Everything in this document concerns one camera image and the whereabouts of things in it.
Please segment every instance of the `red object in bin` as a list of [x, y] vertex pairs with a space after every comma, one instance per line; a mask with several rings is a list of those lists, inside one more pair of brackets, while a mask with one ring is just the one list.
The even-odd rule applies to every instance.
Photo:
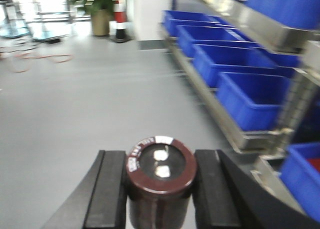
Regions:
[[320, 173], [320, 158], [311, 158], [307, 161]]

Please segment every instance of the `black base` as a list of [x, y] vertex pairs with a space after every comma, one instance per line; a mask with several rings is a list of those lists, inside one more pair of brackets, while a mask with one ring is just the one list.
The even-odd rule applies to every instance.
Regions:
[[86, 176], [41, 229], [125, 229], [125, 158], [124, 151], [99, 151]]
[[109, 39], [110, 39], [110, 41], [112, 41], [114, 43], [125, 43], [125, 42], [128, 42], [128, 41], [132, 40], [132, 38], [130, 36], [127, 36], [127, 35], [122, 39], [119, 39], [116, 36], [111, 36]]

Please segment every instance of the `potted plant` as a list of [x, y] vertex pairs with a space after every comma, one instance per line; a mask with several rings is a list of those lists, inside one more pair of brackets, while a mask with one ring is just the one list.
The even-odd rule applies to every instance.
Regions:
[[78, 11], [91, 15], [92, 33], [95, 36], [109, 35], [109, 21], [114, 15], [113, 0], [69, 0]]

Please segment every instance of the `plant pot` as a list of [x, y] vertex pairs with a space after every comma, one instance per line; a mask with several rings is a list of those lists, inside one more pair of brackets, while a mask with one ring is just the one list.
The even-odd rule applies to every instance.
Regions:
[[95, 14], [91, 15], [92, 33], [95, 36], [109, 35], [109, 21], [110, 14], [106, 9], [98, 10]]

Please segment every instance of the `capacitor label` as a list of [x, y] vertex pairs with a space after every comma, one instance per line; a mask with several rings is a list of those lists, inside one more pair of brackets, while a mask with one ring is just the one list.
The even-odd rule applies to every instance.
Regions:
[[134, 172], [138, 169], [137, 167], [137, 158], [135, 157], [129, 157], [128, 158], [128, 170], [129, 172]]

